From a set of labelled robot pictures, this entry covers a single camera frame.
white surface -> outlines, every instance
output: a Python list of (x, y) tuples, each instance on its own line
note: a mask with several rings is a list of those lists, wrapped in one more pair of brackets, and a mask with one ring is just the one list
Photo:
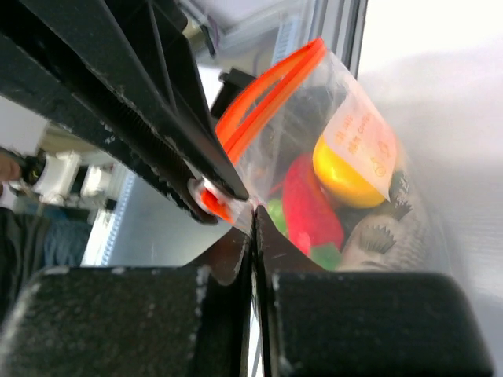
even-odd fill
[(61, 205), (70, 193), (80, 166), (80, 155), (62, 152), (46, 157), (46, 166), (33, 191), (40, 194), (42, 203)]
[(80, 190), (81, 196), (95, 196), (105, 192), (110, 185), (112, 175), (102, 167), (89, 167)]
[[(34, 153), (47, 121), (18, 104), (0, 97), (0, 145), (21, 153)], [(5, 189), (0, 206), (12, 207), (16, 197)]]
[(195, 4), (222, 28), (232, 27), (280, 0), (193, 0)]
[(204, 96), (206, 97), (208, 107), (211, 108), (223, 86), (218, 80), (222, 70), (220, 68), (205, 67), (202, 65), (198, 65), (197, 69), (201, 77), (201, 84), (203, 84)]
[(114, 214), (107, 210), (98, 210), (96, 218), (94, 219), (93, 228), (87, 241), (86, 251), (81, 266), (91, 267), (101, 265), (103, 252), (106, 247), (107, 239), (112, 231), (113, 222), (115, 220)]
[(503, 3), (369, 2), (359, 81), (446, 222), (503, 375)]

blue fabric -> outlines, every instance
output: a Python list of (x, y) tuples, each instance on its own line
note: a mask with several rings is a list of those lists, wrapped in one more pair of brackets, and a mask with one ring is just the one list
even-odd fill
[(44, 239), (46, 267), (80, 265), (91, 229), (81, 221), (52, 221)]
[[(18, 196), (16, 199), (15, 211), (21, 214), (36, 214), (39, 208), (39, 202), (35, 202), (33, 199), (27, 196)], [(66, 213), (56, 206), (46, 205), (44, 211), (42, 212), (44, 218), (50, 218), (51, 220), (66, 220)]]

ziplock bag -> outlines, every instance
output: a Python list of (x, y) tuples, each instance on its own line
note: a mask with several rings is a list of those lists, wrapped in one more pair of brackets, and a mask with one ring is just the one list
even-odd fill
[[(216, 131), (251, 201), (325, 269), (428, 267), (435, 235), (404, 151), (320, 38), (250, 84)], [(193, 192), (239, 225), (242, 203), (206, 181)]]

red toy pepper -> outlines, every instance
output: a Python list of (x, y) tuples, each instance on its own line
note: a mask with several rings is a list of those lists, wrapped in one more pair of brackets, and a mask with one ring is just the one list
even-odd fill
[(340, 250), (344, 231), (314, 175), (311, 155), (299, 156), (283, 182), (283, 211), (288, 238), (305, 255), (333, 244)]

